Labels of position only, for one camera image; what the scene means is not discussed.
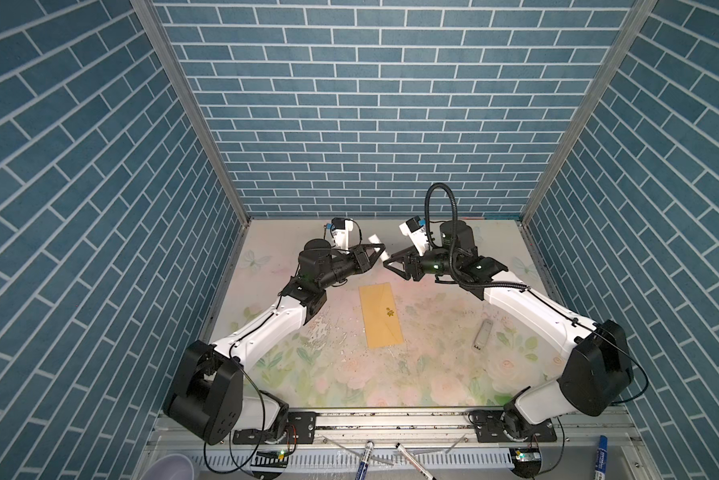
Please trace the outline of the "white glue stick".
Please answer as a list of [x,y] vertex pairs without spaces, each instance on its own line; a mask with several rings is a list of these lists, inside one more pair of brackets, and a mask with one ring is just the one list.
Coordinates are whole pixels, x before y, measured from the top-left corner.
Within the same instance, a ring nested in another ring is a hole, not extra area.
[[389,258],[391,258],[391,254],[387,252],[385,244],[379,239],[379,236],[377,236],[377,234],[369,236],[369,243],[375,246],[375,252],[379,254],[379,259],[381,260],[381,262],[385,262],[389,260]]

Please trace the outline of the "yellow envelope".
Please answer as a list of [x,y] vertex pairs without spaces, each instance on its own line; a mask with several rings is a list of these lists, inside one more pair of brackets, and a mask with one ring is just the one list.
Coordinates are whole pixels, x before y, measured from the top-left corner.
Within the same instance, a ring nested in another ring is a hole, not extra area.
[[361,286],[359,298],[367,347],[377,349],[403,344],[403,330],[391,284]]

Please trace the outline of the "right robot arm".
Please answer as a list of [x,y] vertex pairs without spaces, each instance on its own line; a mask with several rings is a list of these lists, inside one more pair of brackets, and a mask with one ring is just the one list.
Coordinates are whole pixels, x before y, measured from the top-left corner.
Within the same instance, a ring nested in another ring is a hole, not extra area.
[[596,322],[564,308],[522,282],[509,268],[479,254],[473,230],[459,219],[457,198],[447,184],[427,189],[425,203],[441,190],[451,204],[451,219],[441,222],[441,238],[431,232],[431,208],[425,216],[401,225],[411,247],[385,259],[383,265],[405,280],[451,284],[503,310],[555,348],[563,372],[539,386],[515,394],[499,417],[503,435],[523,442],[547,423],[569,413],[595,417],[609,406],[625,404],[623,392],[643,366],[633,358],[625,330],[613,320]]

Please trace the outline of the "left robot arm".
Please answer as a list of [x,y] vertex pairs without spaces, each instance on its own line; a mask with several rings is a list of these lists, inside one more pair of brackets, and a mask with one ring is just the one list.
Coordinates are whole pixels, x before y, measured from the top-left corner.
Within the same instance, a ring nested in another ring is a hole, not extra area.
[[235,432],[251,435],[254,442],[281,440],[289,406],[258,387],[253,396],[244,395],[249,368],[321,310],[329,287],[371,270],[383,253],[385,244],[377,240],[346,249],[324,239],[307,242],[295,274],[267,310],[219,340],[197,340],[186,348],[163,413],[207,445]]

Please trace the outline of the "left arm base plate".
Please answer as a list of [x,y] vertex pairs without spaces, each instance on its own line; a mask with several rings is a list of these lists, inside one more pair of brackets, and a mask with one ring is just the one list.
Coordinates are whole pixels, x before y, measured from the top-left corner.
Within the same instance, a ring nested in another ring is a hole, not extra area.
[[317,413],[315,411],[289,411],[278,414],[273,424],[265,429],[237,429],[233,431],[234,445],[285,444],[288,434],[296,439],[291,443],[313,444]]

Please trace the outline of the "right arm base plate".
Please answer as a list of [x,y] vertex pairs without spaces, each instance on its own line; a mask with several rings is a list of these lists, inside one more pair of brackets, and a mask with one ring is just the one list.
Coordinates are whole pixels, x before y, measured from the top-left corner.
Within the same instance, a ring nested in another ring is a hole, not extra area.
[[557,441],[557,432],[551,420],[541,424],[530,424],[519,414],[505,410],[471,410],[467,421],[475,430],[479,443],[531,442],[549,443]]

